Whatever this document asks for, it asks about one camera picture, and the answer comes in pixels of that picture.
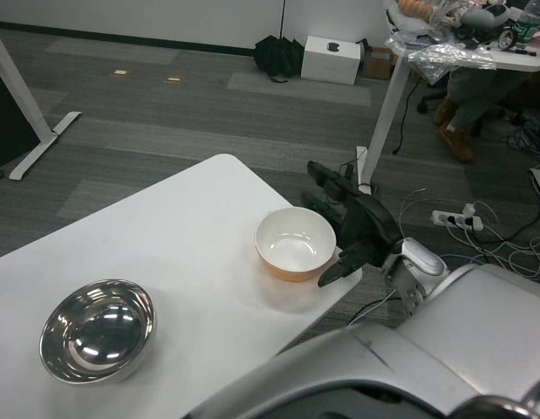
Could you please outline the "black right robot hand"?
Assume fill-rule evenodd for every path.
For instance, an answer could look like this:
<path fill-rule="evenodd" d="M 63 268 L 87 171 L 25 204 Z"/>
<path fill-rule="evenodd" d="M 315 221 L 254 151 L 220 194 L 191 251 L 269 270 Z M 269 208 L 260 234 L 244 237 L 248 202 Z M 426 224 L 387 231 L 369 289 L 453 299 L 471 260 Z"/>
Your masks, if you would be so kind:
<path fill-rule="evenodd" d="M 380 268 L 402 240 L 392 214 L 376 198 L 361 192 L 339 173 L 316 162 L 307 163 L 308 175 L 345 213 L 310 192 L 301 193 L 305 208 L 322 216 L 332 227 L 340 249 L 338 261 L 320 275 L 319 287 L 345 278 L 363 266 Z"/>

